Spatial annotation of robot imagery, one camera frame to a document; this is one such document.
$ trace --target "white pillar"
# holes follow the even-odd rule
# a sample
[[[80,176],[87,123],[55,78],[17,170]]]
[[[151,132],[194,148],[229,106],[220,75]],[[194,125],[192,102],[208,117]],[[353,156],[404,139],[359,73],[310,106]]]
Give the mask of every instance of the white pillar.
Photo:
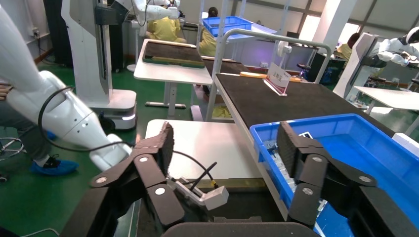
[[[325,43],[333,50],[348,22],[357,0],[327,0],[313,41]]]

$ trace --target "person's leg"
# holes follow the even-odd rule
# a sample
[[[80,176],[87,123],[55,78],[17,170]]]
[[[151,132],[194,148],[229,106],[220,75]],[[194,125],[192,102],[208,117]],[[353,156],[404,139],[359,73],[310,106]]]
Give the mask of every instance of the person's leg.
[[[42,137],[38,127],[15,111],[7,102],[0,101],[0,111],[0,126],[17,129],[19,139],[27,154],[34,160],[32,171],[61,175],[73,172],[77,168],[78,165],[74,162],[63,162],[50,157],[51,145]]]

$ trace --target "window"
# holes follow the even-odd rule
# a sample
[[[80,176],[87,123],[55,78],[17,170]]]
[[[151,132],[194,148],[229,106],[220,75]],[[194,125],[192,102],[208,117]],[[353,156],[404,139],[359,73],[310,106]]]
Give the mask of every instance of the window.
[[[300,40],[312,41],[314,34],[316,33],[317,27],[319,26],[320,17],[318,16],[307,16],[305,19],[304,25],[302,26],[300,33]],[[348,43],[349,38],[352,34],[359,31],[359,25],[346,23],[343,27],[342,33],[340,34],[338,42]]]

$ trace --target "desk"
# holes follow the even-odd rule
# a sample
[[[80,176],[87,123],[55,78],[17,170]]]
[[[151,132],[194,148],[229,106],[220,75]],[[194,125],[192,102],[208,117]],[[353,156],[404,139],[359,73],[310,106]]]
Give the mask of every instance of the desk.
[[[397,110],[419,110],[419,93],[362,86],[356,86],[355,88],[373,99],[366,111],[367,114],[371,113],[376,101]],[[419,117],[410,125],[405,134],[410,135],[418,125]]]
[[[261,79],[217,74],[217,86],[253,160],[281,213],[288,212],[265,168],[258,162],[249,132],[252,125],[337,114],[358,114],[392,137],[394,132],[320,84],[290,82],[287,97],[278,96]]]
[[[205,167],[217,162],[211,170],[214,179],[261,177],[237,125],[155,119],[147,125],[146,138],[158,135],[165,121],[173,127],[175,151],[191,155]],[[202,168],[190,159],[173,154],[169,173],[174,178],[195,179],[202,172]]]
[[[178,83],[211,85],[212,79],[206,68],[188,68],[178,65],[162,65],[143,62],[145,47],[148,42],[163,42],[155,39],[145,39],[140,51],[137,65],[135,66],[134,78],[139,80],[155,80],[165,82],[165,96],[162,103],[146,102],[146,106],[168,107],[168,118],[174,118],[174,109],[186,109],[186,105],[176,104],[176,91]],[[189,45],[169,42],[173,45]]]

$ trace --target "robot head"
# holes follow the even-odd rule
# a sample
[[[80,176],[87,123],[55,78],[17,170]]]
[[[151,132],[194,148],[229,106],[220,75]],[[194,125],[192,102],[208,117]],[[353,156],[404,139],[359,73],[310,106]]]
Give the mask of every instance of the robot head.
[[[411,29],[406,35],[407,43],[419,43],[419,26]]]

